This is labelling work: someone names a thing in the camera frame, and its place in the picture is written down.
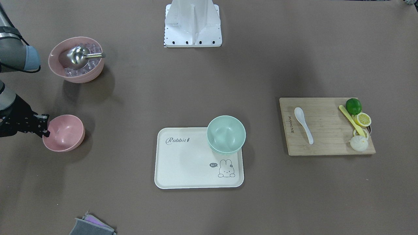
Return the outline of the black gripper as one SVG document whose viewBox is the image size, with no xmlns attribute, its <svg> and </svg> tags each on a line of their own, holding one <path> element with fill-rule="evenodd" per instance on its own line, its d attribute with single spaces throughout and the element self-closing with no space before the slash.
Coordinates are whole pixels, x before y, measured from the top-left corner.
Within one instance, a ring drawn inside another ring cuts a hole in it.
<svg viewBox="0 0 418 235">
<path fill-rule="evenodd" d="M 0 137 L 9 137 L 17 132 L 34 133 L 39 137 L 49 137 L 49 114 L 34 112 L 30 105 L 16 95 L 14 103 L 0 113 Z"/>
</svg>

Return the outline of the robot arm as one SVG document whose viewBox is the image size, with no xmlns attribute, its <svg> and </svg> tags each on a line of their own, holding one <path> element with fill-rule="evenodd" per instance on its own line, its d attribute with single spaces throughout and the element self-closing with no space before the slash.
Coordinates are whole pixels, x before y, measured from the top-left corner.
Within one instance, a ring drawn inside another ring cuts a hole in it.
<svg viewBox="0 0 418 235">
<path fill-rule="evenodd" d="M 0 61 L 1 72 L 37 73 L 41 69 L 40 56 L 13 25 L 3 7 L 0 8 Z M 1 137 L 17 132 L 34 133 L 49 137 L 49 114 L 34 112 L 16 92 L 0 82 Z"/>
</svg>

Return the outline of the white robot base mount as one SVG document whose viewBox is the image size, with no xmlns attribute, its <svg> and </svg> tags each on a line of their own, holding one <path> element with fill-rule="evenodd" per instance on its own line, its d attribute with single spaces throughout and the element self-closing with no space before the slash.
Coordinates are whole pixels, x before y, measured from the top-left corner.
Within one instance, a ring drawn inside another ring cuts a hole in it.
<svg viewBox="0 0 418 235">
<path fill-rule="evenodd" d="M 164 47 L 222 45 L 219 6 L 212 0 L 173 0 L 165 7 Z"/>
</svg>

